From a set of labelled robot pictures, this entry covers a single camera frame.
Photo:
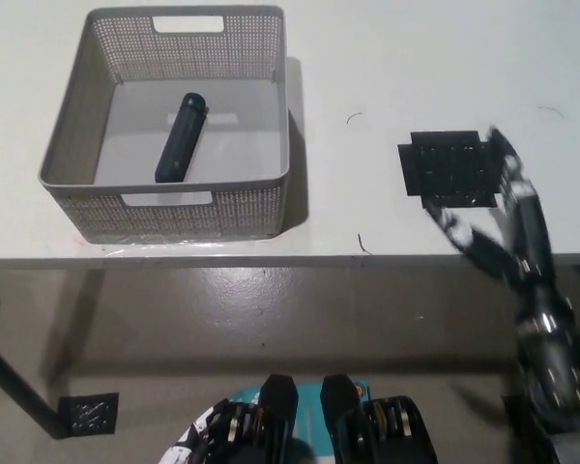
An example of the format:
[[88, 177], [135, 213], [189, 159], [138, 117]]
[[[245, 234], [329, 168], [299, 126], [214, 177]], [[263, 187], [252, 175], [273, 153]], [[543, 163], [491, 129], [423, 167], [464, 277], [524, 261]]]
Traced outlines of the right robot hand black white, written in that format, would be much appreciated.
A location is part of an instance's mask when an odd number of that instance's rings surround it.
[[556, 272], [540, 199], [524, 164], [504, 134], [489, 129], [487, 142], [500, 158], [509, 245], [503, 247], [447, 208], [432, 203], [426, 211], [449, 242], [477, 269], [508, 284], [520, 294], [555, 293]]

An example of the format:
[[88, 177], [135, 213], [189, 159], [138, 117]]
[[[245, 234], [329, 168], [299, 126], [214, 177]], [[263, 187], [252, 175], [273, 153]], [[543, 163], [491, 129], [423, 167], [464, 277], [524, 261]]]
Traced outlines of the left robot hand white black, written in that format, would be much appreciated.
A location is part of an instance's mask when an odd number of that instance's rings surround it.
[[209, 427], [216, 421], [219, 421], [224, 415], [229, 414], [235, 405], [235, 402], [224, 399], [216, 405], [209, 407], [192, 423], [189, 429], [189, 436], [197, 436], [201, 439]]

